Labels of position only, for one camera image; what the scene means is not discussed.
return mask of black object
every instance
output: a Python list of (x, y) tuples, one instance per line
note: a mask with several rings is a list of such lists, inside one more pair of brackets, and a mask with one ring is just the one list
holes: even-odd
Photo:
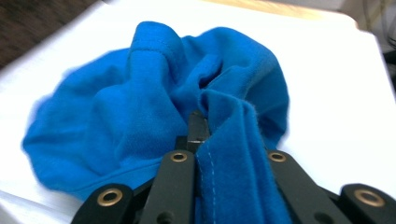
[[(176, 150), (163, 156), (155, 179), (134, 190), (117, 184), (99, 188), (80, 207), (72, 223), (193, 223), (193, 153), (209, 135), (206, 119), (194, 111), (189, 118), (189, 135), (178, 137)], [(396, 223), (396, 202), (386, 193), (352, 184), (344, 186), (338, 196), (318, 187), (291, 155), (278, 150), (267, 150), (267, 155), (293, 223)]]

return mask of brown carpet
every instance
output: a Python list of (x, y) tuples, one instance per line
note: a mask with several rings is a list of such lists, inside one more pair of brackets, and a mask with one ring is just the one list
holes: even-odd
[(0, 0), (0, 69), (96, 0)]

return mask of crumpled cloth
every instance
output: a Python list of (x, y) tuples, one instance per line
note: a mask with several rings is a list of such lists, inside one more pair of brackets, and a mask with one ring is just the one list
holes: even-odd
[(129, 49), (67, 76), (22, 144), (47, 188), (85, 200), (154, 177), (199, 109), (211, 137), (196, 153), (196, 223), (289, 223), (264, 151), (285, 133), (288, 106), (277, 59), (256, 41), (221, 27), (180, 38), (145, 21)]

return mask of white surface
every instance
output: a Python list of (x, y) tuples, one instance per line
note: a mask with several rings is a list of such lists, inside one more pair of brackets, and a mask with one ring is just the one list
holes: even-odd
[[(71, 220), (80, 202), (43, 189), (21, 151), (30, 113), (70, 68), (129, 47), (141, 21), (165, 23), (179, 35), (227, 26), (264, 44), (279, 59), (290, 90), (290, 130), (281, 149), (326, 189), (338, 193), (360, 182), (396, 198), (396, 104), (372, 35), (326, 21), (174, 1), (98, 2), (0, 72), (0, 207), (20, 223)], [(23, 199), (30, 201), (29, 213)]]

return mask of white tabletop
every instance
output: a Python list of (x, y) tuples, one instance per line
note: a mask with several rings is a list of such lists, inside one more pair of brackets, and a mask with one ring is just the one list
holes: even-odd
[(21, 150), (30, 113), (69, 69), (128, 48), (141, 21), (165, 23), (181, 36), (227, 26), (262, 43), (289, 86), (290, 128), (280, 149), (325, 189), (363, 183), (396, 198), (396, 104), (373, 35), (339, 22), (175, 1), (98, 2), (0, 71), (0, 212), (20, 223), (70, 222), (80, 202), (42, 188)]

